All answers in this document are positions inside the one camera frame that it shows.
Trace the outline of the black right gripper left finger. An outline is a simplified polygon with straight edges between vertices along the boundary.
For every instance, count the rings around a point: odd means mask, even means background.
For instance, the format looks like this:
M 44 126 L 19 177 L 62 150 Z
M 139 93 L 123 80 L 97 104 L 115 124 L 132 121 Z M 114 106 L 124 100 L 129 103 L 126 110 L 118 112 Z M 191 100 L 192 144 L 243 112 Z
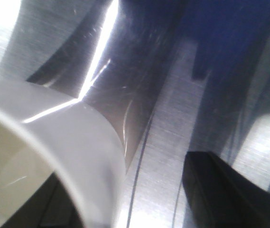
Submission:
M 52 173 L 3 228 L 81 228 L 81 219 L 62 183 Z

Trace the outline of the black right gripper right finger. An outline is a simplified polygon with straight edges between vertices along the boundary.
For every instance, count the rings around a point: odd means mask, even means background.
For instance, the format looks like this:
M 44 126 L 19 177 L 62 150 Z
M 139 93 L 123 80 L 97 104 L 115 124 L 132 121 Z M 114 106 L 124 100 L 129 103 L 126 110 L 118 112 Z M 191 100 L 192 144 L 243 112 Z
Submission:
M 182 183 L 199 228 L 270 228 L 270 193 L 213 152 L 187 152 Z

